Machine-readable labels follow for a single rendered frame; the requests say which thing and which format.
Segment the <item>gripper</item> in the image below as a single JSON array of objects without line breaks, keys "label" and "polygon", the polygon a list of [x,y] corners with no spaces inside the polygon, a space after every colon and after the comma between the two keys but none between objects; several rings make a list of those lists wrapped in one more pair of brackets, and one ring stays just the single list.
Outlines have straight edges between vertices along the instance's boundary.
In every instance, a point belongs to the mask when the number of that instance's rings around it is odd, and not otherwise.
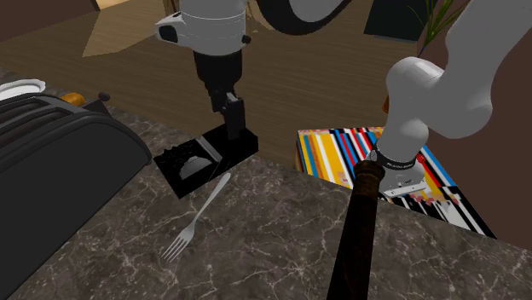
[{"label": "gripper", "polygon": [[242,51],[229,55],[205,55],[196,51],[193,54],[197,75],[211,98],[212,111],[220,111],[223,116],[228,139],[238,139],[246,127],[244,102],[234,91],[242,74]]}]

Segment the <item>silver fork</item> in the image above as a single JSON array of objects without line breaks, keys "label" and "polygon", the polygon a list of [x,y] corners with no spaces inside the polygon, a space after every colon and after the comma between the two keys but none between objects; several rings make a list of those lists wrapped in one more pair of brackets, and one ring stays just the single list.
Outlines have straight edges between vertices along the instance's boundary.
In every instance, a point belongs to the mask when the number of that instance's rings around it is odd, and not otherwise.
[{"label": "silver fork", "polygon": [[168,248],[163,252],[162,257],[167,260],[168,262],[172,262],[176,259],[176,257],[186,248],[186,246],[190,243],[192,238],[194,237],[195,233],[195,225],[198,219],[200,218],[201,214],[205,211],[205,209],[210,205],[210,203],[218,196],[218,194],[221,192],[221,190],[225,187],[225,185],[228,183],[229,179],[231,178],[230,173],[226,173],[222,176],[218,184],[215,186],[215,188],[212,190],[211,194],[209,195],[206,202],[203,204],[203,206],[199,209],[197,214],[195,215],[194,219],[185,227],[172,241],[172,243],[168,246]]}]

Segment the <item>orange round thing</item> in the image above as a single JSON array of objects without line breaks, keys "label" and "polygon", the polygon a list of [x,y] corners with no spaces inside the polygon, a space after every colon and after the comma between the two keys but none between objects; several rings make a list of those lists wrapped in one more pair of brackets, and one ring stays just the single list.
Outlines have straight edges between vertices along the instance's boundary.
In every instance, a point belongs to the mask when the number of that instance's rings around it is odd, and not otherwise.
[{"label": "orange round thing", "polygon": [[81,107],[85,104],[85,99],[79,93],[67,93],[61,96],[61,99],[65,102],[68,102],[74,106]]}]

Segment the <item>dark brown bottle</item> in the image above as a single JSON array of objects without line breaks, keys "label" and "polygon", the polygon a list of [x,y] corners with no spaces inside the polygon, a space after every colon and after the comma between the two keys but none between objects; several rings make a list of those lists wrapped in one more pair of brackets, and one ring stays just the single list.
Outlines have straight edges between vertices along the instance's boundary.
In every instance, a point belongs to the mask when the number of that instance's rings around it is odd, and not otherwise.
[{"label": "dark brown bottle", "polygon": [[385,169],[374,161],[364,160],[355,165],[354,173],[327,300],[367,300],[379,184]]}]

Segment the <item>black toaster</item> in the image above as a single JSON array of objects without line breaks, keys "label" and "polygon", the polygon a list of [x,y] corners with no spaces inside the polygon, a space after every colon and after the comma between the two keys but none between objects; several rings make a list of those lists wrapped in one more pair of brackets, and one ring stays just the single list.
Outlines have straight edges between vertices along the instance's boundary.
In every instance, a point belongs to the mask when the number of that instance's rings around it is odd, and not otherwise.
[{"label": "black toaster", "polygon": [[8,300],[152,154],[104,107],[0,101],[0,300]]}]

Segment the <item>dark cabinet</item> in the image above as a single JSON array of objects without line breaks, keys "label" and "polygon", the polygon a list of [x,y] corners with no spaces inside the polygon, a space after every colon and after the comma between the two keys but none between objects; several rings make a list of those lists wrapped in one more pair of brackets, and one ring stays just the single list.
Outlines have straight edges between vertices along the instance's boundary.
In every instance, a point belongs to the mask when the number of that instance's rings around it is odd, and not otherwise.
[{"label": "dark cabinet", "polygon": [[425,0],[373,0],[364,34],[417,42],[427,22]]}]

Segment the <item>white plate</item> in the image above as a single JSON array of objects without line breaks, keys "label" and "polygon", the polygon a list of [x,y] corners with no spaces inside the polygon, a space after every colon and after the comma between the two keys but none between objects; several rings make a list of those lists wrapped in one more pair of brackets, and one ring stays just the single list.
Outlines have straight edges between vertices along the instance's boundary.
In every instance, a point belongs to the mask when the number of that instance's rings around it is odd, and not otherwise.
[{"label": "white plate", "polygon": [[41,93],[46,83],[39,79],[20,79],[0,85],[0,101],[29,93]]}]

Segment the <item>green plant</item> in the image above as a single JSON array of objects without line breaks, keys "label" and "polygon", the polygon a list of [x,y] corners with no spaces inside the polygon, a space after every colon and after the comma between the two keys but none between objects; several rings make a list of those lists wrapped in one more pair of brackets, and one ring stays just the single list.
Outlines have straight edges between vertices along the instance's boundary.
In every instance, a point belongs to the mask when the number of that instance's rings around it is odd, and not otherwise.
[{"label": "green plant", "polygon": [[463,5],[459,6],[454,11],[450,10],[454,0],[442,0],[441,5],[437,10],[435,10],[437,0],[423,0],[423,2],[425,4],[426,22],[422,21],[417,10],[408,6],[417,17],[419,23],[425,28],[425,35],[418,57],[423,54],[428,44],[434,40],[443,29],[455,21],[463,11]]}]

